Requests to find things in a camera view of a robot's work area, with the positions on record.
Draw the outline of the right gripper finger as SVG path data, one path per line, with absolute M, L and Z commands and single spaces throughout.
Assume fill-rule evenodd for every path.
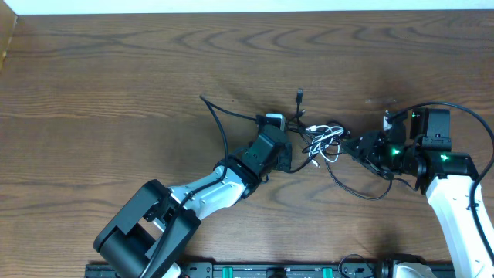
M 343 152 L 351 156 L 354 160 L 359 161 L 361 156 L 360 143 L 362 140 L 362 137 L 345 140 L 343 142 Z
M 375 174 L 380 178 L 383 178 L 384 180 L 392 180 L 394 178 L 394 173 L 392 171 L 379 168 L 378 166 L 376 166 L 375 164 L 369 161 L 364 161 L 362 165 L 371 173 Z

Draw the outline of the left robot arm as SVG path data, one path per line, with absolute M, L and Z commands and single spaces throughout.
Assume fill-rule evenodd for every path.
M 96 237 L 93 248 L 119 277 L 178 277 L 178 257 L 203 219 L 248 198 L 271 171 L 287 171 L 292 146 L 267 124 L 239 158 L 187 185 L 144 184 Z

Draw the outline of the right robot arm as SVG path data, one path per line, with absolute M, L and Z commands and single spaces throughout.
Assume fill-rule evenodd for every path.
M 380 131 L 344 141 L 343 151 L 386 181 L 415 177 L 442 228 L 457 277 L 493 275 L 493 226 L 469 154 L 452 150 L 450 103 L 423 103 L 388 113 Z

